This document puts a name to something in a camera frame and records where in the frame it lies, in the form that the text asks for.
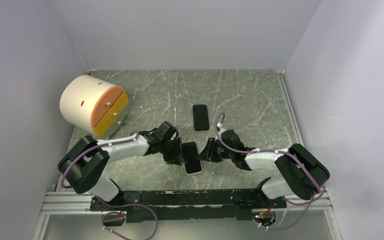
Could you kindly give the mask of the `small matte black phone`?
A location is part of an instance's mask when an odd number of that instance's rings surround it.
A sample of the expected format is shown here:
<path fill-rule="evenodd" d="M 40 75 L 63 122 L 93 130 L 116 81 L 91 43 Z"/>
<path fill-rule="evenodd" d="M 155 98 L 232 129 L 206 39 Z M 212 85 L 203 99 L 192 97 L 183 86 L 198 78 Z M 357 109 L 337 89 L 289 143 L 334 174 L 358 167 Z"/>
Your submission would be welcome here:
<path fill-rule="evenodd" d="M 192 116 L 195 131 L 207 131 L 210 129 L 208 107 L 206 104 L 193 105 Z"/>

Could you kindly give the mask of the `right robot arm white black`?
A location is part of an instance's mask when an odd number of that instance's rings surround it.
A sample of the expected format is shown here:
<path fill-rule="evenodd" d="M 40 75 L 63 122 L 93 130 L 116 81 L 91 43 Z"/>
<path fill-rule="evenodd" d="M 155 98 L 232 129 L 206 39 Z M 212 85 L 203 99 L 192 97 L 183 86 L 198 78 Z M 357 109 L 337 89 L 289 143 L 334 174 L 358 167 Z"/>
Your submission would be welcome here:
<path fill-rule="evenodd" d="M 311 200 L 331 177 L 328 169 L 299 143 L 278 150 L 260 150 L 246 147 L 232 129 L 209 138 L 198 159 L 213 163 L 231 160 L 245 171 L 276 171 L 278 177 L 265 181 L 254 195 L 256 204 L 262 208 L 289 195 Z"/>

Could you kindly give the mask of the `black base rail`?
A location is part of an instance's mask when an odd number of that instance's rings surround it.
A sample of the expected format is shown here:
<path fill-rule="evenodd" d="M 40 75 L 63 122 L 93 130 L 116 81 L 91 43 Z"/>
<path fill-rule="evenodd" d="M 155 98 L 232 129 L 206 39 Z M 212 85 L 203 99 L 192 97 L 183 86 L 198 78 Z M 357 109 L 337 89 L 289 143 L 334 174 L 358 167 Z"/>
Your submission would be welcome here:
<path fill-rule="evenodd" d="M 127 223 L 158 220 L 224 219 L 251 220 L 252 215 L 268 209 L 285 209 L 281 198 L 269 199 L 255 188 L 206 189 L 206 190 L 141 190 L 125 191 L 122 200 L 109 206 L 93 197 L 92 212 L 124 211 Z"/>

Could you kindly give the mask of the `beige cylinder orange yellow front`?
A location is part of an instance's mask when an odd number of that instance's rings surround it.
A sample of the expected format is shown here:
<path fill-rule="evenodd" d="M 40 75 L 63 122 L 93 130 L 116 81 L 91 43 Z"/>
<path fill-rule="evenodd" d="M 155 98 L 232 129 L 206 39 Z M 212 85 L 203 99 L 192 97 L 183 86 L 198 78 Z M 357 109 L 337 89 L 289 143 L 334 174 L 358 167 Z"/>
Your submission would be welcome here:
<path fill-rule="evenodd" d="M 66 121 L 101 138 L 113 135 L 128 113 L 129 98 L 119 85 L 81 75 L 63 91 L 59 109 Z"/>

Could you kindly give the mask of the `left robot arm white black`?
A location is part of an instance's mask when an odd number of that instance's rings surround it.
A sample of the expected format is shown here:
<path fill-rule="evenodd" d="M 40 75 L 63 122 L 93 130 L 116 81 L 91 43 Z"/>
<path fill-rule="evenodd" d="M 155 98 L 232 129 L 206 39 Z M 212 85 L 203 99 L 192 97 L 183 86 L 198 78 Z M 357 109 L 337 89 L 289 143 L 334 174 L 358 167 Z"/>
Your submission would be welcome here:
<path fill-rule="evenodd" d="M 77 194 L 90 193 L 110 210 L 117 210 L 124 202 L 124 192 L 113 180 L 102 176 L 104 169 L 119 160 L 154 154 L 161 154 L 168 165 L 188 162 L 179 131 L 168 121 L 123 138 L 103 140 L 86 135 L 58 163 L 60 186 Z"/>

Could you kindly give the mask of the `black smartphone silver edge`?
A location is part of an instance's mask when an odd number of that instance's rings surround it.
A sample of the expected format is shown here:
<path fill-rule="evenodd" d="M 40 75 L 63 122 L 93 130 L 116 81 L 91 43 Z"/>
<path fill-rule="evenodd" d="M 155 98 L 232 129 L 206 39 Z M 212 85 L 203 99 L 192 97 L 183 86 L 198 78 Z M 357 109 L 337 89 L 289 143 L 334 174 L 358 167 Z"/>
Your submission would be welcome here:
<path fill-rule="evenodd" d="M 184 159 L 186 160 L 186 163 L 188 161 L 198 160 L 197 157 L 199 155 L 198 146 L 195 142 L 185 142 L 182 144 L 183 151 L 184 151 Z"/>

